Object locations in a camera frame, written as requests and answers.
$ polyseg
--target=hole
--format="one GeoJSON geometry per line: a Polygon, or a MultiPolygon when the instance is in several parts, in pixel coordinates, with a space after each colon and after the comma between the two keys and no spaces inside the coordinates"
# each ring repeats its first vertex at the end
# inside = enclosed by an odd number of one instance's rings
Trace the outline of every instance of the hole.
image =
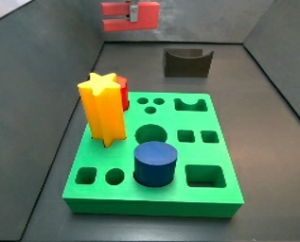
{"type": "Polygon", "coordinates": [[[204,99],[200,99],[196,104],[186,104],[177,98],[174,100],[174,109],[177,111],[193,111],[193,112],[206,112],[206,103],[204,99]]]}
{"type": "Polygon", "coordinates": [[[75,184],[90,185],[97,176],[97,168],[94,167],[83,167],[78,171],[78,175],[75,178],[75,184]]]}
{"type": "Polygon", "coordinates": [[[164,103],[165,103],[165,99],[162,99],[162,98],[156,98],[154,99],[154,104],[162,105],[164,103]]]}
{"type": "Polygon", "coordinates": [[[177,140],[178,142],[193,143],[196,141],[194,132],[192,130],[178,130],[177,140]]]}
{"type": "Polygon", "coordinates": [[[225,187],[225,178],[218,165],[185,166],[186,183],[190,187],[225,187]]]}
{"type": "Polygon", "coordinates": [[[214,131],[202,131],[201,132],[201,139],[204,143],[218,143],[220,139],[217,133],[214,131]]]}
{"type": "Polygon", "coordinates": [[[145,112],[146,112],[148,114],[154,114],[154,113],[156,113],[156,108],[154,108],[154,107],[146,107],[146,108],[145,108],[145,112]]]}
{"type": "Polygon", "coordinates": [[[125,180],[125,172],[118,168],[110,169],[105,174],[105,180],[110,185],[121,184],[125,180]]]}
{"type": "Polygon", "coordinates": [[[166,142],[168,133],[165,129],[158,125],[145,125],[136,131],[134,137],[138,144],[149,141],[166,142]]]}
{"type": "Polygon", "coordinates": [[[149,103],[149,100],[145,97],[141,97],[141,98],[138,98],[137,102],[140,104],[148,104],[149,103]]]}

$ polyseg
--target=red block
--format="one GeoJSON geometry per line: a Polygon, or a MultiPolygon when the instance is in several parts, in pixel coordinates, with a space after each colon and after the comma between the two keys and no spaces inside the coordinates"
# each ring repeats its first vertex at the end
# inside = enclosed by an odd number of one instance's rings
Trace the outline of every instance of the red block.
{"type": "Polygon", "coordinates": [[[123,111],[126,111],[128,108],[129,108],[129,100],[128,100],[128,79],[123,78],[123,77],[117,76],[117,82],[121,85],[123,111]]]}
{"type": "MultiPolygon", "coordinates": [[[[129,15],[129,3],[102,3],[103,16],[129,15]]],[[[156,2],[138,3],[138,20],[103,20],[105,32],[152,29],[158,26],[160,4],[156,2]]]]}

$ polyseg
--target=blue cylinder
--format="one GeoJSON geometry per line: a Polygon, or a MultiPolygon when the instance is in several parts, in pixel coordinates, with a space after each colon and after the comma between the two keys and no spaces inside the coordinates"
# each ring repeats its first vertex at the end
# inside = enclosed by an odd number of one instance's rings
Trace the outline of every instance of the blue cylinder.
{"type": "Polygon", "coordinates": [[[177,160],[176,148],[157,141],[134,149],[134,179],[148,187],[161,187],[173,181],[177,160]]]}

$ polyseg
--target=shape sorter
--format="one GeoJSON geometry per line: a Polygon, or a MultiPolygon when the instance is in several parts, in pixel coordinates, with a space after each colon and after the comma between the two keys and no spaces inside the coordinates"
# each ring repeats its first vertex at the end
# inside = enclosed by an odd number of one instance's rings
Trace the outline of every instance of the shape sorter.
{"type": "Polygon", "coordinates": [[[244,204],[209,95],[129,93],[126,140],[105,148],[86,126],[62,197],[74,213],[232,217],[244,204]],[[146,187],[133,176],[137,146],[177,149],[172,183],[146,187]]]}

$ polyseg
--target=circular hole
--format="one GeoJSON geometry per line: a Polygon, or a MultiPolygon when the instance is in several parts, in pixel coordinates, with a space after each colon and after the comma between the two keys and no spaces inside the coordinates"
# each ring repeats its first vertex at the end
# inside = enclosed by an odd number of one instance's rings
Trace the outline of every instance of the circular hole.
{"type": "Polygon", "coordinates": [[[118,169],[110,169],[106,174],[105,174],[105,181],[107,182],[107,184],[110,185],[118,185],[123,182],[125,180],[125,172],[118,169]]]}
{"type": "Polygon", "coordinates": [[[148,114],[154,114],[154,113],[156,113],[156,108],[154,108],[154,107],[146,107],[146,108],[145,108],[145,112],[146,112],[148,114]]]}
{"type": "Polygon", "coordinates": [[[140,104],[148,104],[149,103],[149,100],[145,97],[141,97],[141,98],[138,98],[137,102],[140,104]]]}
{"type": "Polygon", "coordinates": [[[162,98],[156,98],[154,99],[154,104],[162,105],[164,103],[165,103],[165,99],[162,99],[162,98]]]}
{"type": "Polygon", "coordinates": [[[166,142],[168,133],[158,125],[145,125],[136,131],[134,137],[138,144],[149,141],[166,142]]]}

